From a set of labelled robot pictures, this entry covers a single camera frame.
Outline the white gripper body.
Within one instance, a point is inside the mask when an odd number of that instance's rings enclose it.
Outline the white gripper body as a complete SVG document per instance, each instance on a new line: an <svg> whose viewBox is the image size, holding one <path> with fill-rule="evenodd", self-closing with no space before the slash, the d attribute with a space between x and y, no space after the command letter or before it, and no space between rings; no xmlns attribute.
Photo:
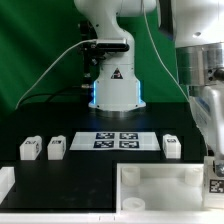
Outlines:
<svg viewBox="0 0 224 224"><path fill-rule="evenodd" d="M216 159L224 159L224 84L204 86L189 98L193 119Z"/></svg>

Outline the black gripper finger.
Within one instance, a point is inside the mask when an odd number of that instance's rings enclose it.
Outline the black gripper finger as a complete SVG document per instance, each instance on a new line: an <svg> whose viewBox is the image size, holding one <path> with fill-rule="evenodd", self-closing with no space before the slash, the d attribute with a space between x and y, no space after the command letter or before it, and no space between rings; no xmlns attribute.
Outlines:
<svg viewBox="0 0 224 224"><path fill-rule="evenodd" d="M222 160L215 160L215 173L219 177L224 177L224 161Z"/></svg>

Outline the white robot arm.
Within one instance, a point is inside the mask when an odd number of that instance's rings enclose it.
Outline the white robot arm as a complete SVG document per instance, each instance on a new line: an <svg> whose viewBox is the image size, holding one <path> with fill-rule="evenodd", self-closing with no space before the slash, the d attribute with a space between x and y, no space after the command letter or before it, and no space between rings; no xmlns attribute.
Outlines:
<svg viewBox="0 0 224 224"><path fill-rule="evenodd" d="M74 0L74 4L97 36L90 49L100 62L100 75L90 106L107 113L145 105L134 75L134 38L117 19L157 12L160 31L175 42L178 79L188 87L192 116L214 153L214 171L224 177L224 0Z"/></svg>

